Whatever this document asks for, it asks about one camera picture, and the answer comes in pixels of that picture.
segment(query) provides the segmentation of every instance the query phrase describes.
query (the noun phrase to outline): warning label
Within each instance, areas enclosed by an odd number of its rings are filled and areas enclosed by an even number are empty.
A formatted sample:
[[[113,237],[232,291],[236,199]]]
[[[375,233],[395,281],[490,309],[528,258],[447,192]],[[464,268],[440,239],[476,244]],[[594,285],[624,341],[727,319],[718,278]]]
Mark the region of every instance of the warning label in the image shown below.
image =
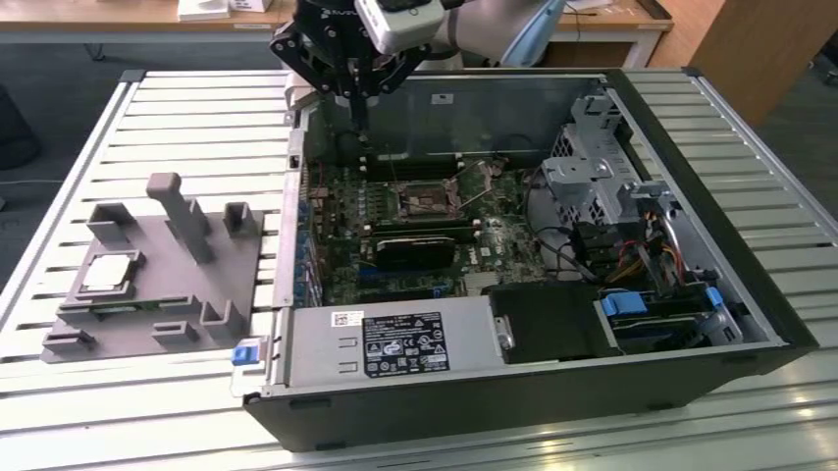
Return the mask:
[[[367,317],[364,372],[369,378],[448,371],[448,348],[439,312]]]

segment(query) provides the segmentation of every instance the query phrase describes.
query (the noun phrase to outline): desk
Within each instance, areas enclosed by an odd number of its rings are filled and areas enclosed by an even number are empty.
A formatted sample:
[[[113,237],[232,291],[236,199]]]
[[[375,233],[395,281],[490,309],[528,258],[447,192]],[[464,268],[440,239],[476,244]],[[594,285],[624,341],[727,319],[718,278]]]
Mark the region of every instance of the desk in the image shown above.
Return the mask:
[[[273,0],[265,13],[232,12],[221,20],[180,23],[176,0],[5,0],[0,43],[267,42],[291,20],[295,3]],[[671,21],[654,20],[635,0],[586,13],[596,15],[562,18],[551,40],[630,43],[624,65],[646,66]]]

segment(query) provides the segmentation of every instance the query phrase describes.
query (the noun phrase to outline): aluminum extrusion table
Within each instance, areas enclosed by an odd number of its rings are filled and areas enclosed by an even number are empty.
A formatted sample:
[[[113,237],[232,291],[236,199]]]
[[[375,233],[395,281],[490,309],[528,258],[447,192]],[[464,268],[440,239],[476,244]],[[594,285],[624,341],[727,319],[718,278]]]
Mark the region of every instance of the aluminum extrusion table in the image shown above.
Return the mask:
[[[269,332],[285,74],[125,74],[0,296],[4,469],[744,470],[835,464],[835,222],[710,84],[680,71],[628,76],[822,345],[772,374],[738,380],[675,410],[295,454],[231,396],[228,350],[41,363],[40,342],[92,238],[84,218],[96,202],[113,200],[133,214],[161,214],[144,195],[152,172],[179,172],[181,190],[204,211],[237,200],[267,212],[251,333]]]

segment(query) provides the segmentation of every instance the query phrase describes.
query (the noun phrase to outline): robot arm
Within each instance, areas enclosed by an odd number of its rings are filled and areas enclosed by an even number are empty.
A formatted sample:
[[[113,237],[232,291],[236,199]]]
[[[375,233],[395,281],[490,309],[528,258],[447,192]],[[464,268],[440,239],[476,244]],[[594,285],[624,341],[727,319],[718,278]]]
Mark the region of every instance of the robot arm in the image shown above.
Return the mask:
[[[367,105],[393,92],[431,55],[431,42],[514,67],[540,56],[564,0],[299,0],[271,51],[348,106],[355,131]]]

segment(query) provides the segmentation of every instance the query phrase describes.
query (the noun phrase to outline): black plastic cover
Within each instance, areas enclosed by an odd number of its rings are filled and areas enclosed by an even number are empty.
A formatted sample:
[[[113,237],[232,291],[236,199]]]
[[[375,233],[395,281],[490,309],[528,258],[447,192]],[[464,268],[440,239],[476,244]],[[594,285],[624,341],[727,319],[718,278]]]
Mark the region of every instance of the black plastic cover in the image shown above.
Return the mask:
[[[607,342],[594,309],[598,288],[584,283],[540,282],[498,285],[484,290],[495,317],[506,318],[515,346],[510,364],[582,360],[619,354]]]

